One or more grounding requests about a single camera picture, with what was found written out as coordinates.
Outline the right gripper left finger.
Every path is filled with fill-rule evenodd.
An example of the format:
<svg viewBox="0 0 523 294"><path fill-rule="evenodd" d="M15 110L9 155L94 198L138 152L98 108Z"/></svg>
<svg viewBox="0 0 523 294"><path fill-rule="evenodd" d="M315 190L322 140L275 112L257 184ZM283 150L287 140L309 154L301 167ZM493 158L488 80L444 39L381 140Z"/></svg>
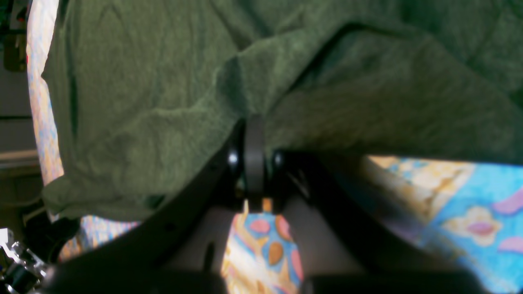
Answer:
<svg viewBox="0 0 523 294"><path fill-rule="evenodd" d="M226 294L230 225L245 202L263 210L263 149L263 119L238 122L179 195L116 240L54 266L41 293Z"/></svg>

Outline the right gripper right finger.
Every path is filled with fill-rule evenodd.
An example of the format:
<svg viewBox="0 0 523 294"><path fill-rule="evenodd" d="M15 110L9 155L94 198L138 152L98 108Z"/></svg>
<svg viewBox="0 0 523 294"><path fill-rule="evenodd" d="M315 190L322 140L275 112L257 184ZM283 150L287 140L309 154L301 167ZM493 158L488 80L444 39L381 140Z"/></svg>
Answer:
<svg viewBox="0 0 523 294"><path fill-rule="evenodd" d="M417 245L422 222L374 188L360 156L277 151L270 189L301 256L301 294L484 294Z"/></svg>

